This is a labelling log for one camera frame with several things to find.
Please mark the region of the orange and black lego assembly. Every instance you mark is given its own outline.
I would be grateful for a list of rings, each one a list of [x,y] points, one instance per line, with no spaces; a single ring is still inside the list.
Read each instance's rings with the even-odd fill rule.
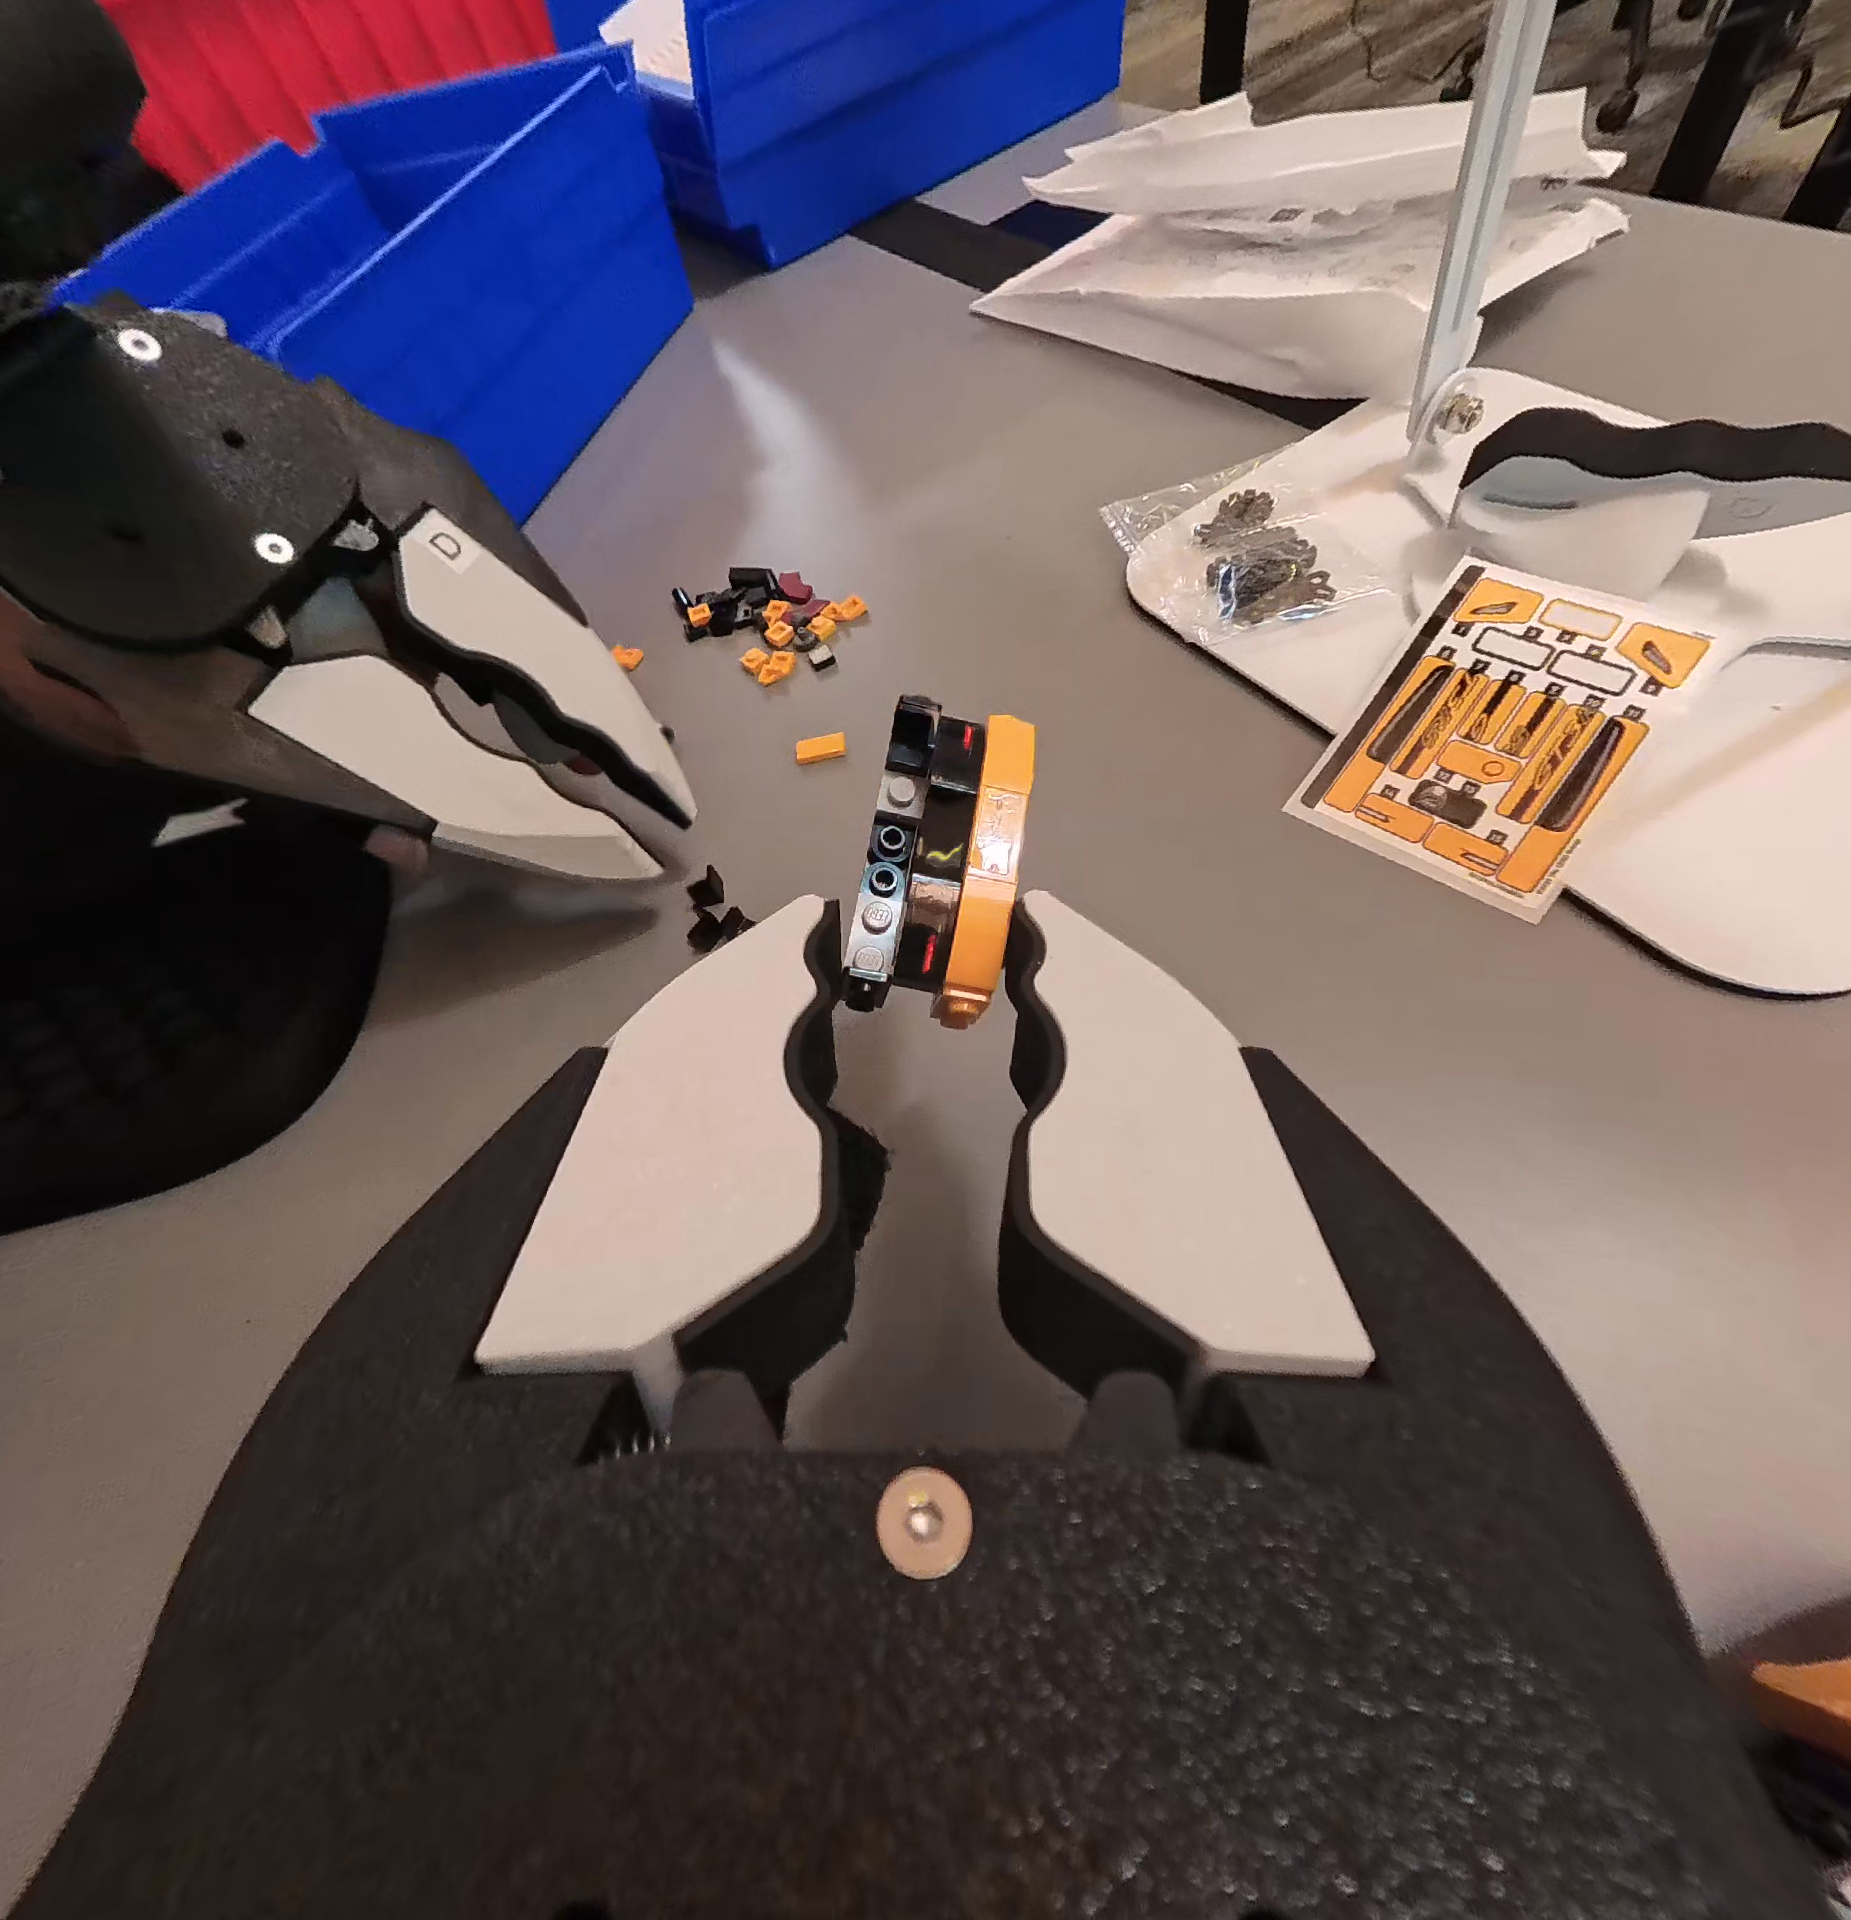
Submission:
[[[841,928],[841,1001],[924,992],[968,1030],[1005,974],[1035,775],[1035,731],[961,718],[903,695],[892,714],[866,865]]]

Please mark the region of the black office chair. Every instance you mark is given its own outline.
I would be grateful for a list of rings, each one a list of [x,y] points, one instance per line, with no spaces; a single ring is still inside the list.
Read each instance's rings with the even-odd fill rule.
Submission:
[[[1616,41],[1594,112],[1611,184],[1851,231],[1851,5],[1594,5]]]

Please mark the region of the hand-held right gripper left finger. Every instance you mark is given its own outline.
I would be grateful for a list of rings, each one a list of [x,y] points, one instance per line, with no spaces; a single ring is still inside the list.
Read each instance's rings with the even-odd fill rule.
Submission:
[[[697,1378],[782,1433],[855,1310],[888,1146],[841,1115],[841,907],[805,896],[601,1050],[475,1343],[490,1378],[623,1376],[652,1433]]]

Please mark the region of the pile of small lego pieces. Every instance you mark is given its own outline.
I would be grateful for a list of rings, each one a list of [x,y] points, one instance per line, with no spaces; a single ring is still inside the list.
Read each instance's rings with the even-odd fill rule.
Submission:
[[[730,639],[736,662],[757,688],[774,688],[806,668],[838,671],[838,641],[867,619],[863,598],[816,592],[799,572],[763,565],[730,567],[709,589],[668,589],[687,645]]]

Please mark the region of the lego set box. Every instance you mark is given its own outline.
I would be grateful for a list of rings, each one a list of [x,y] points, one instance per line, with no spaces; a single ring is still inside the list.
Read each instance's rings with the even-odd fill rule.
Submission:
[[[1711,1654],[1781,1823],[1851,1911],[1851,1594]]]

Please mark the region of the clear bag of black parts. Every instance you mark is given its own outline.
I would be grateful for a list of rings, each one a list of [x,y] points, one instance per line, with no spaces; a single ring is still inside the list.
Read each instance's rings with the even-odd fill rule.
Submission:
[[[1098,518],[1135,609],[1196,648],[1407,609],[1320,495],[1270,455],[1113,499]]]

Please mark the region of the lego sticker sheet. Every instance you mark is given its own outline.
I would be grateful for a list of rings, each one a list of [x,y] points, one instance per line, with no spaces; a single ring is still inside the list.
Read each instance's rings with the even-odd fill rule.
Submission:
[[[1537,925],[1726,662],[1670,609],[1464,558],[1284,815]]]

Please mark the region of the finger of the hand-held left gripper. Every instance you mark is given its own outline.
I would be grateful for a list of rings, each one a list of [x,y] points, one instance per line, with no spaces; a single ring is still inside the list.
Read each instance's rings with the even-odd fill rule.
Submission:
[[[442,675],[528,758],[592,778],[676,830],[697,819],[669,736],[627,668],[578,615],[448,516],[418,516],[395,549],[401,618]]]
[[[388,659],[288,667],[248,713],[428,819],[442,852],[578,882],[661,877],[661,863],[610,812],[566,799],[527,761],[471,742]]]

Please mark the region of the red storage bin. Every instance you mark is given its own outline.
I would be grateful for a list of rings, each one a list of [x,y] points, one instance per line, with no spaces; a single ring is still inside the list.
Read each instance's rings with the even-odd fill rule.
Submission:
[[[191,189],[323,108],[556,53],[545,3],[106,3],[146,89],[135,146]]]

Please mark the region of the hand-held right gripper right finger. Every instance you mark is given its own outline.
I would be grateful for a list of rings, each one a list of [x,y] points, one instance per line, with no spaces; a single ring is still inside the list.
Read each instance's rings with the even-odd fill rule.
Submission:
[[[1083,1404],[1147,1381],[1191,1425],[1213,1381],[1372,1382],[1352,1304],[1250,1050],[1056,894],[1018,899],[995,1297]]]

